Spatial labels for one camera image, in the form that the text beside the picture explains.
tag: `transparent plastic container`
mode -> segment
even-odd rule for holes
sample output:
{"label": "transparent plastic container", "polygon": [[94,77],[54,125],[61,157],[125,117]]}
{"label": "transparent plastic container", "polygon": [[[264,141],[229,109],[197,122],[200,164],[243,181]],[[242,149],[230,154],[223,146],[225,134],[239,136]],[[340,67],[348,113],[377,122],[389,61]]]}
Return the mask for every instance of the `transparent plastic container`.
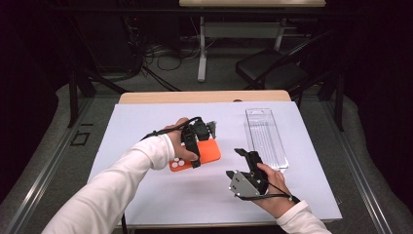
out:
{"label": "transparent plastic container", "polygon": [[271,109],[247,109],[244,127],[249,151],[257,151],[262,162],[274,170],[288,168],[288,161]]}

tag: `white sleeve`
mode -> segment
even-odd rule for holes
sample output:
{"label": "white sleeve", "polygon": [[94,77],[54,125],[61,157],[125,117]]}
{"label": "white sleeve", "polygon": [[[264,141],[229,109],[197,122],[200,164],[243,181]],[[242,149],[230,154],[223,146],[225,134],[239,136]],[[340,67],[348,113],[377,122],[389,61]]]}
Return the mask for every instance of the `white sleeve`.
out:
{"label": "white sleeve", "polygon": [[146,172],[164,168],[173,158],[167,135],[138,142],[70,198],[43,233],[111,233]]}
{"label": "white sleeve", "polygon": [[301,201],[277,218],[277,224],[286,233],[331,233],[324,223],[312,214],[306,201]]}

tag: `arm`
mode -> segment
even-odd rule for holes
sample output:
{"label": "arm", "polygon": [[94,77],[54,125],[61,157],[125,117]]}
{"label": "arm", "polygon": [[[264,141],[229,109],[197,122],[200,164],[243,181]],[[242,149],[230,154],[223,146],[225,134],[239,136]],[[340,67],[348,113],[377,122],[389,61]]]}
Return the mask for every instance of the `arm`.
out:
{"label": "arm", "polygon": [[[270,183],[287,194],[291,194],[281,172],[276,172],[265,164],[257,164],[257,166],[268,175]],[[281,192],[270,185],[268,193],[279,194]],[[311,213],[305,201],[294,204],[286,198],[274,197],[256,200],[254,203],[271,214],[286,233],[330,233],[324,223]]]}
{"label": "arm", "polygon": [[164,168],[175,155],[197,159],[196,154],[180,146],[180,131],[138,142],[70,198],[43,233],[110,233],[146,172]]}

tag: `orange phone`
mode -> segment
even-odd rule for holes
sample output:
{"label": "orange phone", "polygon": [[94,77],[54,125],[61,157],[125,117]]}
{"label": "orange phone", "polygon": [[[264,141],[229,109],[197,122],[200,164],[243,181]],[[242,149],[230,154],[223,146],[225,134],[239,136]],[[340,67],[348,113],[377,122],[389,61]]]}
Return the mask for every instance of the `orange phone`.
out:
{"label": "orange phone", "polygon": [[[197,145],[201,155],[201,165],[216,161],[221,158],[221,152],[219,151],[219,147],[215,139],[210,138],[208,140],[198,141]],[[185,169],[192,168],[192,164],[191,161],[180,158],[174,158],[173,160],[169,161],[169,168],[173,172],[179,172]]]}

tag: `hand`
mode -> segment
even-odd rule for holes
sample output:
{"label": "hand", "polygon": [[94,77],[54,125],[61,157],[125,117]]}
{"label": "hand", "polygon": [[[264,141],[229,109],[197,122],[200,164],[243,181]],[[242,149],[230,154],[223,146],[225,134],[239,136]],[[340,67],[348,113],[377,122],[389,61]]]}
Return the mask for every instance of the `hand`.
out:
{"label": "hand", "polygon": [[[283,174],[281,172],[274,171],[268,165],[265,164],[257,164],[257,167],[264,171],[268,175],[268,181],[274,184],[276,187],[291,195],[291,192],[285,185],[285,180]],[[271,184],[268,186],[268,194],[282,194],[277,188],[272,186]],[[286,213],[290,208],[292,208],[295,203],[289,201],[287,198],[284,197],[272,197],[272,198],[265,198],[260,200],[253,201],[256,205],[260,208],[264,209],[266,212],[271,214],[275,218],[281,217],[284,213]]]}
{"label": "hand", "polygon": [[[180,118],[175,125],[169,125],[166,126],[165,129],[171,129],[177,125],[180,125],[184,123],[185,121],[188,121],[188,118]],[[175,157],[176,158],[182,158],[186,159],[189,161],[195,161],[198,159],[198,155],[194,152],[191,152],[181,145],[181,130],[175,130],[170,133],[167,133],[168,137],[170,138],[170,141],[172,142],[173,145],[173,150],[175,152]]]}

